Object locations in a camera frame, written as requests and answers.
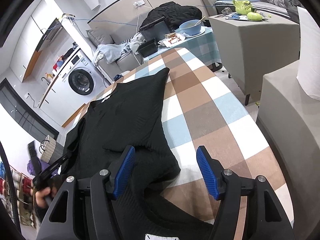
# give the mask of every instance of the washing machine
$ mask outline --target washing machine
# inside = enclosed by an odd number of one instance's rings
[[[61,75],[62,79],[57,80],[60,92],[75,111],[110,85],[82,50],[72,56]]]

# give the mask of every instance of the floor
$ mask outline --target floor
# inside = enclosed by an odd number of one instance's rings
[[[231,90],[231,92],[238,98],[238,100],[244,105],[245,95],[242,93],[236,82],[233,80],[233,78],[228,78],[228,72],[224,67],[222,69],[215,72],[215,75],[220,78],[220,80]],[[252,119],[254,121],[257,120],[258,115],[258,106],[255,104],[255,102],[250,97],[249,104],[244,107]]]

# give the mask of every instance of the metal screw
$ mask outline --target metal screw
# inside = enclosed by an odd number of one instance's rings
[[[100,174],[101,176],[105,176],[105,175],[107,175],[108,173],[109,173],[108,170],[101,170],[101,171],[99,172],[99,174]]]
[[[230,176],[230,175],[232,175],[232,170],[229,170],[229,169],[225,169],[224,171],[223,171],[223,173],[225,174],[225,175],[227,175],[227,176]]]
[[[260,182],[265,182],[266,181],[266,177],[262,176],[262,175],[259,175],[258,176],[258,181]]]
[[[74,176],[67,177],[67,182],[73,182],[75,180]]]

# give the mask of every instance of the black sweater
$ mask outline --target black sweater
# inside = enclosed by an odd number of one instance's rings
[[[67,134],[64,154],[72,157],[62,173],[76,179],[107,169],[127,145],[135,147],[135,166],[126,191],[113,202],[124,239],[144,239],[149,233],[191,240],[209,236],[212,229],[147,189],[152,182],[173,179],[180,172],[161,123],[168,73],[164,68],[152,76],[118,83],[110,98],[91,102]]]

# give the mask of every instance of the white cabinet door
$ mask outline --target white cabinet door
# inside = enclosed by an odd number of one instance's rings
[[[21,37],[31,49],[35,50],[42,36],[43,33],[40,31],[33,18],[30,17],[21,33]]]
[[[25,40],[20,37],[12,55],[10,67],[21,82],[33,52],[34,50],[32,51]]]
[[[54,88],[49,90],[40,109],[61,126],[75,112],[67,101],[61,101],[61,95]]]
[[[42,0],[33,12],[32,18],[44,34],[56,17],[45,0]]]

